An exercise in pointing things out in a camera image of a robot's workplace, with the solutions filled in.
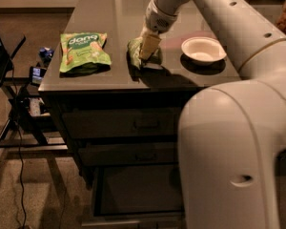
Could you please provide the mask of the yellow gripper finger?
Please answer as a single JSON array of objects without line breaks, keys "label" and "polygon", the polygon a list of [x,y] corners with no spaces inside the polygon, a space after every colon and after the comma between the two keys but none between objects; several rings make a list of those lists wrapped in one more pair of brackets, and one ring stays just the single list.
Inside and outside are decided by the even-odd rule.
[{"label": "yellow gripper finger", "polygon": [[139,57],[143,60],[148,60],[157,50],[160,41],[161,39],[158,35],[145,35],[143,37]]},{"label": "yellow gripper finger", "polygon": [[148,27],[147,27],[146,25],[144,25],[144,26],[142,27],[140,36],[141,36],[141,37],[146,37],[148,34],[149,34],[149,29],[148,29]]}]

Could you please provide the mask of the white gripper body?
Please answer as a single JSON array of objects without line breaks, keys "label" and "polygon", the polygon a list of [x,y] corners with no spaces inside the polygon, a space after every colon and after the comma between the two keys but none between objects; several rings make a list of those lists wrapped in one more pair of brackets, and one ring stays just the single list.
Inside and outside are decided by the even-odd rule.
[{"label": "white gripper body", "polygon": [[156,33],[167,32],[178,16],[178,5],[174,0],[151,0],[146,8],[145,25]]}]

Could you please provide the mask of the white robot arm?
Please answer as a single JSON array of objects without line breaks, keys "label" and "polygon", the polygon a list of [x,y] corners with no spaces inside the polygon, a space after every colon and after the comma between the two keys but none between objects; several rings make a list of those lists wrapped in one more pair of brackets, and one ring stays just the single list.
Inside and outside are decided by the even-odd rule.
[{"label": "white robot arm", "polygon": [[276,157],[286,149],[286,35],[244,0],[151,0],[163,33],[194,1],[239,78],[185,105],[178,159],[187,229],[280,229]]}]

